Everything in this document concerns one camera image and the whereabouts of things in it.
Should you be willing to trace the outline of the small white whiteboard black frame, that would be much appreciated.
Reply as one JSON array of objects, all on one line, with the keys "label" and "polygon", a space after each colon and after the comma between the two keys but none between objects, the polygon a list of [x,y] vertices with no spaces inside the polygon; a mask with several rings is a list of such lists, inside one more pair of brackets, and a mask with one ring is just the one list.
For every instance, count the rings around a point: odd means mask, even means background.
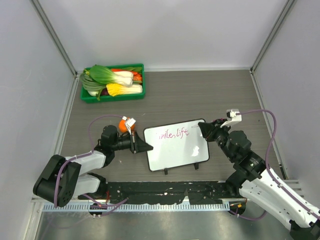
[{"label": "small white whiteboard black frame", "polygon": [[153,146],[147,151],[149,170],[152,172],[196,165],[210,159],[209,144],[200,128],[192,128],[204,119],[193,119],[143,130],[146,143]]}]

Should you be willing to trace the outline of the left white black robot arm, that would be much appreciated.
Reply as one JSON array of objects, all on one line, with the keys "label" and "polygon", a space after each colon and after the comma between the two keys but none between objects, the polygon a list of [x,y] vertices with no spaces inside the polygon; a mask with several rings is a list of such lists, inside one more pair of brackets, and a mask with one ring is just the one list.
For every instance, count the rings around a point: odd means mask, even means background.
[{"label": "left white black robot arm", "polygon": [[106,179],[92,171],[107,167],[120,150],[136,154],[151,151],[153,146],[136,131],[119,134],[116,126],[105,126],[92,151],[70,157],[53,155],[36,180],[33,194],[55,207],[64,207],[72,198],[85,194],[102,199],[107,192]]}]

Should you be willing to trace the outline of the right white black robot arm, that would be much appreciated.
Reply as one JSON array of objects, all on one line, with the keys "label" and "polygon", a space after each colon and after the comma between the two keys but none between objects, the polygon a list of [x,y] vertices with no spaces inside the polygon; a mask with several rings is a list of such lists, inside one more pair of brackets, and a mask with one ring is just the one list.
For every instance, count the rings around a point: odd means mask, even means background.
[{"label": "right white black robot arm", "polygon": [[235,172],[226,180],[226,193],[249,199],[275,217],[294,240],[320,238],[320,210],[291,189],[263,158],[251,150],[242,130],[231,131],[225,119],[200,122],[203,138],[216,142],[233,163]]}]

